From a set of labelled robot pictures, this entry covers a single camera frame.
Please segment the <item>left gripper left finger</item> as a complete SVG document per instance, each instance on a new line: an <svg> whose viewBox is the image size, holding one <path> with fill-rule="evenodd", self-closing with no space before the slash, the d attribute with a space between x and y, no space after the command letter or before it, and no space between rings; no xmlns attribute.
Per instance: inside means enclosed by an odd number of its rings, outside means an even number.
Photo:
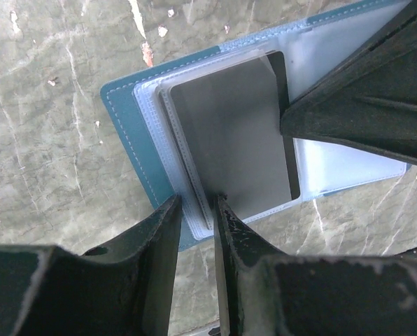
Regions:
<svg viewBox="0 0 417 336"><path fill-rule="evenodd" d="M82 255L0 245L0 335L166 335L181 203L171 196Z"/></svg>

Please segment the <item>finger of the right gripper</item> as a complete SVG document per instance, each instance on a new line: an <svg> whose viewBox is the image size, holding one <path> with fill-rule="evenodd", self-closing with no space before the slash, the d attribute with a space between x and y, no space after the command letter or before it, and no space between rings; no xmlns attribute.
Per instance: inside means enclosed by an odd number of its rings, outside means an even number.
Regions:
<svg viewBox="0 0 417 336"><path fill-rule="evenodd" d="M280 131L417 165L417 1L292 103Z"/></svg>

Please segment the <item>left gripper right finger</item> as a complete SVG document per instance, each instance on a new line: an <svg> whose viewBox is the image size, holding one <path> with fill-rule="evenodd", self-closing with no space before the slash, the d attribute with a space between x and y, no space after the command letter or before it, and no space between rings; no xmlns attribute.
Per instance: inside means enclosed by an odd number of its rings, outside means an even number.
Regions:
<svg viewBox="0 0 417 336"><path fill-rule="evenodd" d="M417 335L417 247L290 255L214 201L221 335Z"/></svg>

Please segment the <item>blue card holder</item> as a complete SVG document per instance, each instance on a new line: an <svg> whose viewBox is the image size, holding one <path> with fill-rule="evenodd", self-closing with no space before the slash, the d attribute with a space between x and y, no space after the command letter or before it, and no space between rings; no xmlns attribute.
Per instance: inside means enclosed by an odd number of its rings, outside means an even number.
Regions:
<svg viewBox="0 0 417 336"><path fill-rule="evenodd" d="M101 88L101 99L152 206L159 207L174 194L182 197L181 251L213 236L213 215L171 101L171 87L281 51L291 103L405 6L405 1L360 1L222 43ZM399 160L347 146L303 139L293 142L300 196L244 222L362 184L398 177L407 169Z"/></svg>

